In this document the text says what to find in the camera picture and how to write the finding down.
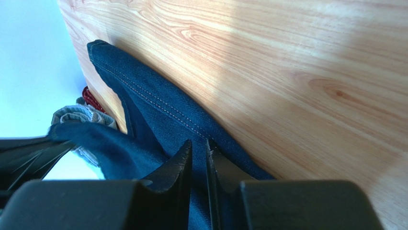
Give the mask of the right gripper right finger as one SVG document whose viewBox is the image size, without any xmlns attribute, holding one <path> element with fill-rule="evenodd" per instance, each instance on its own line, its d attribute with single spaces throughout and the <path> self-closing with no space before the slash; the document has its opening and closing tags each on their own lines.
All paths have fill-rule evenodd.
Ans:
<svg viewBox="0 0 408 230">
<path fill-rule="evenodd" d="M 342 180 L 257 180 L 206 147 L 214 230 L 381 230 L 366 193 Z"/>
</svg>

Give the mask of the light blue denim skirt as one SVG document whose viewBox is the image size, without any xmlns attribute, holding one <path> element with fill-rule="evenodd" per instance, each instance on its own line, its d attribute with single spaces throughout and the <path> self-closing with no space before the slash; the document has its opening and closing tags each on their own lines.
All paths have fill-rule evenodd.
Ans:
<svg viewBox="0 0 408 230">
<path fill-rule="evenodd" d="M 54 112 L 51 124 L 63 123 L 98 123 L 117 129 L 116 121 L 106 113 L 96 109 L 95 106 L 86 102 L 83 97 L 76 100 L 75 105 L 67 105 Z M 100 162 L 94 154 L 83 147 L 75 147 L 72 152 L 83 159 L 86 163 L 99 167 Z"/>
</svg>

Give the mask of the red polka dot skirt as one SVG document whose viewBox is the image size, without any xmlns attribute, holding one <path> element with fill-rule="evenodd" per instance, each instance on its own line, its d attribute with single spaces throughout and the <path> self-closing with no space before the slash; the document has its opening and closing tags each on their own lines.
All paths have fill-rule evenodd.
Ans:
<svg viewBox="0 0 408 230">
<path fill-rule="evenodd" d="M 90 92 L 88 86 L 86 86 L 83 91 L 82 91 L 82 98 L 84 99 L 85 103 L 87 105 L 92 106 L 96 110 L 106 114 L 106 111 L 103 109 L 103 107 L 100 105 L 100 103 L 95 99 L 93 94 Z"/>
</svg>

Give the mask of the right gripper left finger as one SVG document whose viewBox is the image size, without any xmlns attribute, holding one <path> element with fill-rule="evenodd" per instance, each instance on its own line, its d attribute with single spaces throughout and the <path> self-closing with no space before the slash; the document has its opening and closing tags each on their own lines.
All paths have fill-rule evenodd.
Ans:
<svg viewBox="0 0 408 230">
<path fill-rule="evenodd" d="M 0 190 L 3 230 L 185 230 L 192 144 L 140 180 L 30 180 Z"/>
</svg>

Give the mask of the dark blue denim skirt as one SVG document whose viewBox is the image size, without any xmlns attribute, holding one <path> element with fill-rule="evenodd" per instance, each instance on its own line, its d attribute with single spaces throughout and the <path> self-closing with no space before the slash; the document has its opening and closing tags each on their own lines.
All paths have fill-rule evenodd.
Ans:
<svg viewBox="0 0 408 230">
<path fill-rule="evenodd" d="M 127 132 L 106 125 L 69 122 L 52 125 L 48 137 L 71 141 L 98 159 L 107 179 L 141 179 L 192 142 L 193 170 L 189 226 L 211 228 L 206 177 L 206 144 L 214 140 L 226 157 L 258 180 L 272 176 L 198 103 L 132 55 L 102 40 L 87 44 L 91 63 L 119 97 Z"/>
</svg>

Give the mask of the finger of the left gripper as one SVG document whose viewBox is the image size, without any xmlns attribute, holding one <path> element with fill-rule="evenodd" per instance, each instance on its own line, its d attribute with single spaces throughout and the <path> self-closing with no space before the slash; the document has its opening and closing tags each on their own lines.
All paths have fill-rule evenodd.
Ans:
<svg viewBox="0 0 408 230">
<path fill-rule="evenodd" d="M 76 145 L 48 137 L 0 141 L 0 189 L 15 191 L 30 180 L 43 179 Z"/>
</svg>

